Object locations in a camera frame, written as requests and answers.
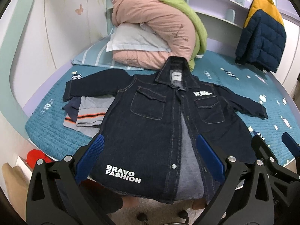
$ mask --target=silver bolt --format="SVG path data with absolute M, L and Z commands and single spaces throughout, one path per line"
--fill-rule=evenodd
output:
M 257 160 L 256 163 L 259 165 L 259 166 L 262 166 L 263 165 L 263 162 L 261 160 Z
M 233 157 L 233 156 L 229 156 L 229 157 L 228 157 L 228 160 L 229 160 L 230 162 L 235 162 L 235 161 L 236 161 L 236 158 Z
M 65 156 L 64 157 L 64 161 L 65 162 L 69 162 L 69 161 L 71 161 L 72 160 L 72 157 L 71 156 Z
M 38 159 L 38 160 L 37 160 L 37 165 L 41 165 L 43 162 L 44 162 L 43 159 Z

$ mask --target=butterfly wall decal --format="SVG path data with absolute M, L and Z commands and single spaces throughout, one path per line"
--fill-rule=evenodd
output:
M 79 6 L 79 9 L 75 9 L 75 12 L 78 14 L 78 15 L 81 15 L 83 13 L 83 7 L 82 7 L 82 4 L 80 3 L 80 6 Z

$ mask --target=brown cloth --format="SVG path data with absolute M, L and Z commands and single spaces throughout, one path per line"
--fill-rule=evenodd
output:
M 22 169 L 11 167 L 8 163 L 2 166 L 2 173 L 7 189 L 9 201 L 20 217 L 26 221 L 26 200 L 29 183 Z

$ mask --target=yellow and navy puffer jacket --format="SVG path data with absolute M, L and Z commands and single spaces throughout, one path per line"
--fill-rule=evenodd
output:
M 287 35 L 283 20 L 272 0 L 253 0 L 236 49 L 238 64 L 276 72 Z

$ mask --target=pocket flap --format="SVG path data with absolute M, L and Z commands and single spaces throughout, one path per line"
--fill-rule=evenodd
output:
M 205 96 L 201 99 L 195 100 L 198 108 L 212 108 L 216 104 L 218 104 L 219 99 L 218 96 Z
M 151 91 L 149 89 L 146 89 L 146 88 L 143 88 L 143 87 L 138 87 L 137 88 L 137 91 L 140 92 L 141 94 L 143 94 L 144 96 L 147 96 L 149 99 L 151 100 L 158 100 L 158 101 L 161 101 L 161 102 L 166 102 L 166 97 L 159 94 L 159 93 L 156 93 L 154 91 Z

